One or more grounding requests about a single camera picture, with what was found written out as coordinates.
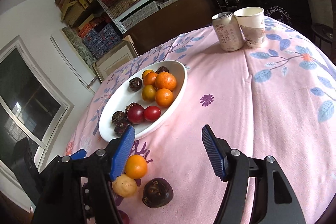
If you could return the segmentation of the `white paper cup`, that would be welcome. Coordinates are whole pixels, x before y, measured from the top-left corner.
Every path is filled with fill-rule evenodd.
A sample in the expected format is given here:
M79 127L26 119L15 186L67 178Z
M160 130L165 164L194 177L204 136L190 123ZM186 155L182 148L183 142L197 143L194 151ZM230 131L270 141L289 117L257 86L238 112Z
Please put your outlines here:
M264 9L261 7L246 7L235 11L234 16L247 45L251 48L261 48L266 33Z

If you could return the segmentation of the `white oval plate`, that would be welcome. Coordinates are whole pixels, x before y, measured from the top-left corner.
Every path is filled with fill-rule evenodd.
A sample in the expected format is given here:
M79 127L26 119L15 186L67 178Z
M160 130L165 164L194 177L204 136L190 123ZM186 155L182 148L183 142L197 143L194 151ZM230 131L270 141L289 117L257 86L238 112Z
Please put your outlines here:
M158 129L165 121L167 121L170 116L175 112L179 104L183 99L183 95L187 87L187 69L186 67L175 60L166 60L158 63L153 63L132 75L130 78L141 77L142 73L151 69L155 71L159 67L167 67L170 73L177 79L177 87L173 91L173 103L168 108L161 108L161 116L155 122L143 122L134 126L135 130L135 140L142 139L147 135L153 133ZM128 105L131 103L139 103L143 107L148 107L155 105L155 102L146 102L142 99L141 92L133 92L129 88L129 81L127 79L110 97L106 103L104 110L102 111L98 123L98 129L101 138L110 142L112 139L116 139L118 136L114 132L114 124L112 123L112 115L117 111L124 111Z

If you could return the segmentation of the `dark water chestnut small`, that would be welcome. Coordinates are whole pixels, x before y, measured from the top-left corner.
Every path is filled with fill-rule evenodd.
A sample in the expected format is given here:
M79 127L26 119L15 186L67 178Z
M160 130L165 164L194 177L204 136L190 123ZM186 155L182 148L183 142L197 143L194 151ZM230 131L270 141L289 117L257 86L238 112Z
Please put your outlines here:
M131 126L130 121L125 118L120 119L114 128L114 133L117 136L122 136L129 126Z

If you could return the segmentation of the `red cherry tomato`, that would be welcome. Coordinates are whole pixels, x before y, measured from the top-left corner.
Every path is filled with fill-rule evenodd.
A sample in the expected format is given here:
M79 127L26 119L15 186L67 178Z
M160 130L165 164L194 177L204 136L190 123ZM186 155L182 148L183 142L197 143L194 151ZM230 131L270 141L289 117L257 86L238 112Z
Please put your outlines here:
M148 122L155 122L161 116L161 109L157 106L148 106L143 112L143 116Z

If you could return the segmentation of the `window with white frame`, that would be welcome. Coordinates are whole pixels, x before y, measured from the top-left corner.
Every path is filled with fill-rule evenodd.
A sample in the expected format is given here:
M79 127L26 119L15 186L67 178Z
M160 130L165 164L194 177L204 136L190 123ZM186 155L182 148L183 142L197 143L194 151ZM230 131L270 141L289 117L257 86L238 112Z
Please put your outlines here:
M41 169L74 105L51 82L20 36L1 49L1 172L15 179L15 145L27 138Z

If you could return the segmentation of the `white beverage can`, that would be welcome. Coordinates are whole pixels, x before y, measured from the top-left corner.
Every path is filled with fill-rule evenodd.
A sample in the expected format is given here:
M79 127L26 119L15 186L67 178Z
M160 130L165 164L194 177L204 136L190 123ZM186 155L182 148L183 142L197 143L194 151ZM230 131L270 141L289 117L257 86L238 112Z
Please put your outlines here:
M212 17L212 21L222 50L233 52L244 46L242 32L232 12L216 14Z

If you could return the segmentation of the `pale yellow fruit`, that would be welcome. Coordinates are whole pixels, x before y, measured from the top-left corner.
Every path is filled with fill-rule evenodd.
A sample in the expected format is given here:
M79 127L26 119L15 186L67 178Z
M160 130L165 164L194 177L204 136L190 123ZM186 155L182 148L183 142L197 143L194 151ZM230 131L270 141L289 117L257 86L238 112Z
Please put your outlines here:
M137 183L126 174L121 174L112 182L113 191L121 197L130 197L137 192Z

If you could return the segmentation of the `dark wooden cabinet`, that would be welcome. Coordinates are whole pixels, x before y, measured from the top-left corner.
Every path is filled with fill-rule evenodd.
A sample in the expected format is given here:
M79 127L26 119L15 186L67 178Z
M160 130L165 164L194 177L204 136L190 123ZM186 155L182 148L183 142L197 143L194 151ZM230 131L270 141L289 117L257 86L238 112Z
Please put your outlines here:
M178 0L140 21L123 36L131 37L141 55L180 34L209 26L219 12L217 0Z

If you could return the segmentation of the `stack of blue patterned boxes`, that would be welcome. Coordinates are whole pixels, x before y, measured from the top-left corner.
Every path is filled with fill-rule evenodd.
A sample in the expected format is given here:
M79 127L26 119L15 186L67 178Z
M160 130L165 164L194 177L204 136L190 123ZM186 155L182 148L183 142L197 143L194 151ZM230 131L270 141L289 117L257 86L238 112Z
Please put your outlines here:
M121 42L120 35L106 21L98 24L93 24L93 22L87 23L80 30L79 36L97 60Z

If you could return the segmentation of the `dark red plum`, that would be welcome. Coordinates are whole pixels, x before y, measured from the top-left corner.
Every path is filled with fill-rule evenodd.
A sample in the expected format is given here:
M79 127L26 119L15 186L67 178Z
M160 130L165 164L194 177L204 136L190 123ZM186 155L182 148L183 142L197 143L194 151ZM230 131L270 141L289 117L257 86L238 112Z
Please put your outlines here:
M127 119L132 124L140 124L142 123L145 118L143 116L143 112L145 111L144 107L137 104L132 106L126 113Z
M119 212L120 217L122 219L122 223L123 224L130 224L130 219L129 219L128 215L122 210L118 210L118 212Z

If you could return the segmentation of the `small yellow-green fruit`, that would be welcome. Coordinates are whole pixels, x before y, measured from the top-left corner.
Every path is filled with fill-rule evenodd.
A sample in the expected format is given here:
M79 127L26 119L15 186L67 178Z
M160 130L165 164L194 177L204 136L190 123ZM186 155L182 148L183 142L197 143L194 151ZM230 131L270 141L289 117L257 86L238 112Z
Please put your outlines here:
M133 179L140 179L147 173L147 162L140 155L132 155L127 159L125 173Z

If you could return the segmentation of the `framed picture leaning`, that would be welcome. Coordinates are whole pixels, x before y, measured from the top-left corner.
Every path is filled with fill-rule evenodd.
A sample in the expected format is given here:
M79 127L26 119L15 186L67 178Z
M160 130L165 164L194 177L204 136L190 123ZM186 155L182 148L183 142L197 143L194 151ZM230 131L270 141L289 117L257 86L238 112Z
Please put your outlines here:
M130 35L96 61L93 68L101 82L103 82L116 69L135 59L138 52Z

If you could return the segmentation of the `orange mandarin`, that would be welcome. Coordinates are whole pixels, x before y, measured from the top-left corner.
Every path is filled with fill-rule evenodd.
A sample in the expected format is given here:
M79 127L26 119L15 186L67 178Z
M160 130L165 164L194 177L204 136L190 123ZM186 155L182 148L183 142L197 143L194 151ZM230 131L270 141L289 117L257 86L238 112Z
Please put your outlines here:
M173 92L166 88L158 89L154 99L158 106L169 107L174 100Z
M155 78L155 87L157 89L169 89L173 91L177 87L177 80L171 73L161 72Z
M143 79L143 84L145 85L145 86L147 86L147 85L152 85L152 86L154 86L155 85L155 79L157 78L157 73L155 73L155 72L150 72L150 73L148 73L145 77L144 77L144 79Z

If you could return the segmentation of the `small yellow-orange fruit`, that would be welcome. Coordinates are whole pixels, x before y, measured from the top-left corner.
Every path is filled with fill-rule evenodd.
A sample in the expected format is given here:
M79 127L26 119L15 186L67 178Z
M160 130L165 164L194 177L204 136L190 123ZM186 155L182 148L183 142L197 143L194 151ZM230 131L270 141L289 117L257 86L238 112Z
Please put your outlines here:
M151 69L147 69L147 70L145 70L145 71L142 73L142 79L144 80L145 77L146 77L149 73L154 73L154 71L151 70Z
M152 85L144 86L142 89L142 100L146 102L153 102L155 100L156 88Z

